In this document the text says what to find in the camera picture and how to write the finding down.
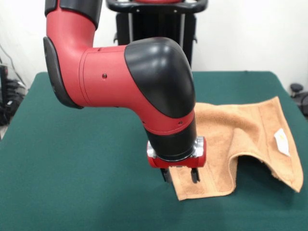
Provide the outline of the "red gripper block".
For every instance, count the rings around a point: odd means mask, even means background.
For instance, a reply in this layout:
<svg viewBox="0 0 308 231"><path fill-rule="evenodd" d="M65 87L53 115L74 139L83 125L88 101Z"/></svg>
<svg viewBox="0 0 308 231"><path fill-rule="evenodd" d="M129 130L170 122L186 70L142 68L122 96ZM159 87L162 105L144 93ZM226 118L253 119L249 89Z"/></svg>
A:
<svg viewBox="0 0 308 231"><path fill-rule="evenodd" d="M206 139L197 137L192 147L191 155L179 161L166 161L158 157L150 142L147 142L147 159L151 167L160 168L163 179L167 183L172 182L169 167L189 167L191 168L191 178L193 183L200 181L198 167L203 167L206 162Z"/></svg>

